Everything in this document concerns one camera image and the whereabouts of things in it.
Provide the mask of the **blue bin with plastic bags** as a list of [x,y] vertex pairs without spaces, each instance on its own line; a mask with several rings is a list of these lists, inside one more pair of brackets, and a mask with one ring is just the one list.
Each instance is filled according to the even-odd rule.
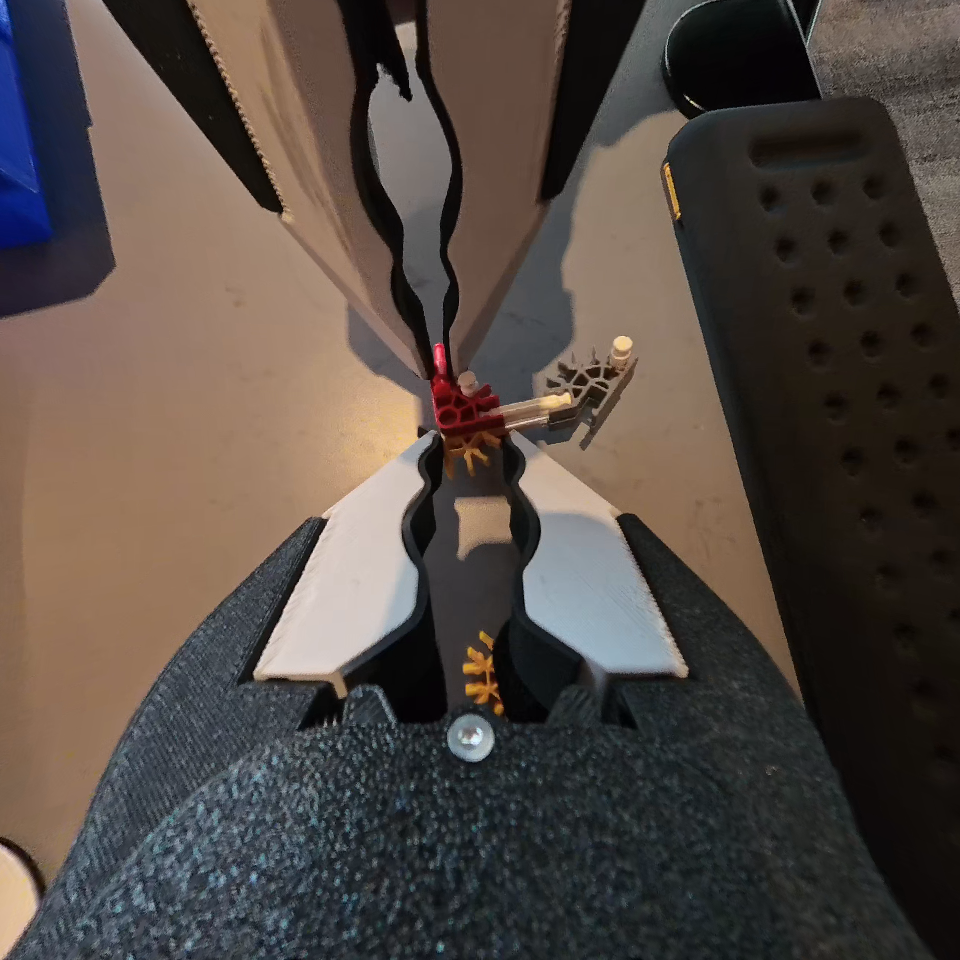
[[1,250],[49,241],[53,230],[20,83],[13,22],[1,2]]

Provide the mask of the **yellow toy connector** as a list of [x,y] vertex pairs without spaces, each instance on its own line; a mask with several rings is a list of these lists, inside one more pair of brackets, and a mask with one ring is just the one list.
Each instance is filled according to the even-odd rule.
[[506,716],[505,704],[499,689],[495,666],[496,641],[486,630],[480,630],[476,643],[478,647],[468,646],[462,663],[462,675],[465,678],[464,694],[469,702],[492,711],[497,716]]

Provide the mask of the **toy rod and connector assembly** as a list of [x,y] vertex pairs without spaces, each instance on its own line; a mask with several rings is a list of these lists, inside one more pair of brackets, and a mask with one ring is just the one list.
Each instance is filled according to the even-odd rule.
[[619,336],[605,359],[593,350],[584,361],[574,355],[558,361],[542,393],[509,404],[503,404],[491,386],[481,384],[470,370],[454,375],[449,365],[449,382],[430,381],[446,477],[455,477],[460,462],[468,476],[474,477],[476,462],[487,466],[488,450],[500,450],[503,439],[512,432],[558,430],[585,423],[587,435],[594,435],[618,403],[637,363],[634,341]]

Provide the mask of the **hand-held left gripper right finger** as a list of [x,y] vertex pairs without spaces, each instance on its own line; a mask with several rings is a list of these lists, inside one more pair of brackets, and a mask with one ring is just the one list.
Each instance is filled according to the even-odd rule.
[[620,520],[622,512],[519,433],[504,449],[520,569],[512,667],[530,694],[690,675]]

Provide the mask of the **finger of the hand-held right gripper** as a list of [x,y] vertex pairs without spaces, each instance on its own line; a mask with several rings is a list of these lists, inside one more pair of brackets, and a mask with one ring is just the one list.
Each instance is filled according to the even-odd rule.
[[378,174],[370,105],[410,78],[385,2],[189,2],[282,208],[281,219],[396,357],[434,375],[403,269],[402,218]]
[[468,368],[546,218],[565,3],[418,2],[416,33],[417,72],[452,163],[443,342],[451,366]]

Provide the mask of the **black round base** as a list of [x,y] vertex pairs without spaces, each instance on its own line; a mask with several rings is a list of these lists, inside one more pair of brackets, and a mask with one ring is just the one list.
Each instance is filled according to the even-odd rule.
[[662,74],[688,119],[822,98],[809,53],[820,1],[709,1],[670,30]]

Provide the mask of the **black perforated pad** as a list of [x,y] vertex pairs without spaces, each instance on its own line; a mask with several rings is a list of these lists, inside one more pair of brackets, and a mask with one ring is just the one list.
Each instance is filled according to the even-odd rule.
[[958,313],[896,126],[870,98],[722,109],[662,174],[802,698],[958,958]]

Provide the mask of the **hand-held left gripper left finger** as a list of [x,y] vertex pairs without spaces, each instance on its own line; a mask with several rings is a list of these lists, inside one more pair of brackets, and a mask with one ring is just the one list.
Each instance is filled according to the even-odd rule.
[[255,681],[328,683],[345,697],[395,644],[433,642],[426,550],[444,460],[441,435],[427,431],[321,516]]

